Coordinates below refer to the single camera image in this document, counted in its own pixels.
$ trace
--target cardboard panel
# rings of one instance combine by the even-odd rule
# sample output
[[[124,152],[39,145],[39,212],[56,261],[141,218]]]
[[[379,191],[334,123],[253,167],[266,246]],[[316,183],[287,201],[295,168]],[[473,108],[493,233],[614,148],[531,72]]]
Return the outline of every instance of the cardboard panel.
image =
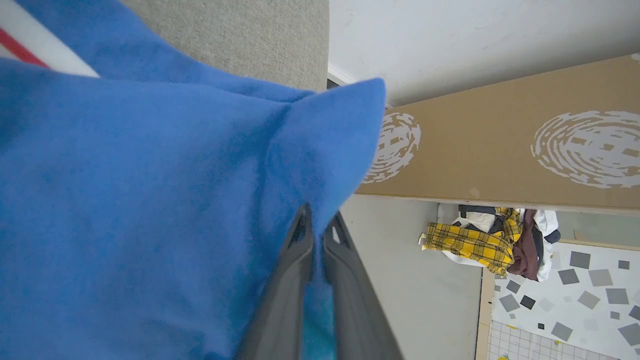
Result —
[[[640,210],[640,54],[389,109],[359,193]]]

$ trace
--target black cloth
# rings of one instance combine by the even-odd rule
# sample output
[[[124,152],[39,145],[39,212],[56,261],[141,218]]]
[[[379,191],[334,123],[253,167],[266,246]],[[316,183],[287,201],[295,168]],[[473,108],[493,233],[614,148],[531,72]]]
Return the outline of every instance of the black cloth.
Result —
[[[553,233],[545,236],[545,240],[549,242],[549,244],[554,244],[560,241],[560,232],[556,229]]]
[[[536,252],[538,253],[538,267],[540,267],[542,265],[542,256],[545,251],[544,244],[542,244],[542,233],[538,230],[538,226],[531,228],[531,232],[533,234],[533,242],[536,244]]]

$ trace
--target white cloth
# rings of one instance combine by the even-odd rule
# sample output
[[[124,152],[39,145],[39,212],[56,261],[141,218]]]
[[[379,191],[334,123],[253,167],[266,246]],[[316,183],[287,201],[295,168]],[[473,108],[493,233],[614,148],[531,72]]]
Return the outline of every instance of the white cloth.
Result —
[[[516,209],[518,214],[520,214],[520,223],[522,223],[524,221],[524,211],[525,210],[526,210],[525,208]]]
[[[558,230],[558,218],[556,217],[556,212],[553,210],[538,210],[533,216],[533,220],[536,222],[538,230],[540,230],[544,238]]]
[[[544,238],[542,239],[542,263],[538,266],[538,281],[540,282],[549,278],[549,273],[551,272],[551,261],[553,261],[551,258],[554,253],[553,247],[553,244],[549,243]]]
[[[467,212],[466,218],[458,216],[453,224],[455,224],[456,222],[460,222],[460,227],[466,227],[467,225],[471,224],[477,227],[480,231],[488,233],[493,226],[493,223],[495,222],[495,215],[486,213],[474,213],[469,211]]]

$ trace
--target yellow plaid shirt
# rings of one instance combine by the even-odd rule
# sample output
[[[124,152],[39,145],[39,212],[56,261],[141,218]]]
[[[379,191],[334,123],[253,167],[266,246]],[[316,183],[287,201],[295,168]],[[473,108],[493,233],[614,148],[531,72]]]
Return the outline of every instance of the yellow plaid shirt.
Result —
[[[504,217],[502,231],[487,234],[459,226],[430,222],[427,232],[420,236],[422,249],[446,250],[484,265],[494,274],[505,276],[513,264],[513,244],[520,239],[520,214],[511,208],[495,208]]]

